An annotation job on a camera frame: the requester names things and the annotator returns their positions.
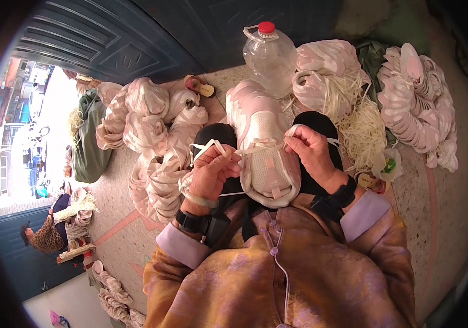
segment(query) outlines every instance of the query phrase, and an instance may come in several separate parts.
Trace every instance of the plastic bag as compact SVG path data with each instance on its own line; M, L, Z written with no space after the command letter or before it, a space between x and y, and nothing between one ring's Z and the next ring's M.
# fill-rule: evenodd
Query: plastic bag
M384 168L389 159L393 159L396 167L390 173L386 173ZM388 148L383 152L375 154L372 166L372 173L375 177L382 179L385 182L393 182L397 177L403 174L403 167L401 166L401 155L397 149Z

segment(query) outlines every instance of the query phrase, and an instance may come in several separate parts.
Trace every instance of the street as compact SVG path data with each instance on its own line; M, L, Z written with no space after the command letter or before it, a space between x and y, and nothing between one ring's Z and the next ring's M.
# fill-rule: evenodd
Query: street
M48 82L39 118L41 126L50 127L50 133L44 137L45 169L51 181L49 191L63 184L65 148L72 143L67 131L67 120L72 108L78 106L78 102L76 82L69 80L63 70L56 67Z

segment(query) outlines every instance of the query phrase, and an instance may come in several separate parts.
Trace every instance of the leopard print jacket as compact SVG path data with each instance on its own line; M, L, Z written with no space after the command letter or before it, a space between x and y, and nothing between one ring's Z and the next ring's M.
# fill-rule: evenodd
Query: leopard print jacket
M49 214L45 220L45 224L34 233L30 244L43 253L54 253L65 247L63 239L61 239L61 235L54 225L52 215Z

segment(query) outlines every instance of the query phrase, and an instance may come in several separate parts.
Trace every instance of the window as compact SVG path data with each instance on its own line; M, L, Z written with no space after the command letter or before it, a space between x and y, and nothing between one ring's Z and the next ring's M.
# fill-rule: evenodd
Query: window
M7 156L1 156L0 158L0 193L8 193L8 181L7 181Z
M10 145L14 142L14 136L19 128L11 128L10 129Z

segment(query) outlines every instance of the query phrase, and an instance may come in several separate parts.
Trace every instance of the white shoe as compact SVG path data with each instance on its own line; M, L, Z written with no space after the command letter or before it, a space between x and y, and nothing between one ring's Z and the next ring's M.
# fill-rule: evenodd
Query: white shoe
M226 123L238 140L243 193L269 208L288 206L300 191L301 172L297 155L283 147L288 128L280 104L259 83L242 81L227 92ZM213 144L224 151L216 140L192 144L202 149L194 160Z

